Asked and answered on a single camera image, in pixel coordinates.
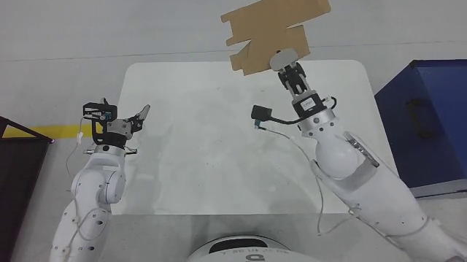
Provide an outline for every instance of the white tabletop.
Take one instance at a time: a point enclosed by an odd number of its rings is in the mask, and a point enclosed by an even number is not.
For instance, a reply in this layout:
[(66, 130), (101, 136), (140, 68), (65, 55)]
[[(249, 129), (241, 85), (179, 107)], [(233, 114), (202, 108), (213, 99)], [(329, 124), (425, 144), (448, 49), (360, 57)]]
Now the white tabletop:
[[(335, 96), (335, 113), (395, 171), (366, 71), (357, 61), (301, 61), (310, 86)], [(253, 104), (296, 119), (273, 71), (244, 77), (229, 62), (137, 63), (126, 72), (118, 116), (151, 105), (127, 143), (123, 199), (114, 215), (235, 215), (318, 212), (320, 195), (305, 157), (287, 139), (258, 131)], [(296, 126), (264, 123), (293, 136), (314, 157), (315, 140)], [(325, 213), (348, 208), (325, 189)]]

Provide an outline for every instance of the cardboard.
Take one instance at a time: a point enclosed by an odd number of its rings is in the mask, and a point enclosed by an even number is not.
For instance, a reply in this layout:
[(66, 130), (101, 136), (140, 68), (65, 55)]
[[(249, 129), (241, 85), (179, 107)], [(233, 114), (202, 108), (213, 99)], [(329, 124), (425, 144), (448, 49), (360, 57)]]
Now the cardboard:
[(331, 11), (328, 0), (262, 0), (220, 17), (230, 21), (232, 37), (227, 46), (248, 42), (231, 56), (232, 69), (244, 75), (270, 69), (269, 60), (278, 50), (293, 48), (299, 58), (309, 54), (304, 21)]

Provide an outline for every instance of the yellow tape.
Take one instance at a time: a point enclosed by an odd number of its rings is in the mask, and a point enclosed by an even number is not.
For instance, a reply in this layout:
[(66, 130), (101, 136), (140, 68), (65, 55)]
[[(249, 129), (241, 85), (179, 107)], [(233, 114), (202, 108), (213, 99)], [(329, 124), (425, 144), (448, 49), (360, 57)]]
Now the yellow tape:
[[(34, 130), (35, 132), (39, 132), (40, 134), (44, 134), (45, 136), (50, 137), (51, 139), (71, 139), (76, 138), (78, 135), (78, 131), (80, 129), (80, 125), (67, 125), (67, 126), (37, 126), (37, 127), (30, 127), (30, 129)], [(92, 137), (91, 132), (91, 124), (82, 124), (81, 132), (83, 133), (82, 137)], [(102, 129), (100, 125), (97, 125), (97, 131), (100, 133)], [(18, 130), (13, 127), (8, 127), (4, 134), (4, 138), (11, 138), (11, 137), (31, 137), (30, 134)]]

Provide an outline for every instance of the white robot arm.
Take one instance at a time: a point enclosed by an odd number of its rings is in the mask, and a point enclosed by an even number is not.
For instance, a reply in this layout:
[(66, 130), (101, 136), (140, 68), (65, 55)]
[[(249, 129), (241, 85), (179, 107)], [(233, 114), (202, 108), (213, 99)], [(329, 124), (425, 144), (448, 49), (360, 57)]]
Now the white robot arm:
[(316, 139), (312, 171), (357, 218), (394, 241), (413, 260), (467, 261), (467, 244), (429, 218), (405, 183), (361, 139), (341, 126), (333, 110), (308, 86), (297, 59), (293, 49), (286, 49), (270, 64), (290, 91), (300, 118), (279, 120), (271, 116), (271, 109), (254, 106), (252, 118), (257, 128), (268, 120), (297, 123), (302, 136)]
[[(120, 201), (125, 190), (125, 143), (142, 130), (150, 106), (128, 119), (116, 119), (117, 107), (88, 103), (84, 118), (93, 122), (97, 144), (86, 166), (72, 183), (73, 201), (65, 208), (50, 251), (50, 262), (97, 261), (104, 247), (112, 217), (110, 204)], [(103, 132), (96, 132), (96, 124)]]

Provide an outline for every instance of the blue box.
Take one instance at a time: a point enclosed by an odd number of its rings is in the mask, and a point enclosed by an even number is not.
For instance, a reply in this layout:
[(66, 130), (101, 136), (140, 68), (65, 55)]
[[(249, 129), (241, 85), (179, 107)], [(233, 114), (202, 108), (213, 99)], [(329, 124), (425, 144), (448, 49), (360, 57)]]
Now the blue box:
[(467, 192), (467, 60), (412, 61), (375, 96), (401, 179), (415, 197)]

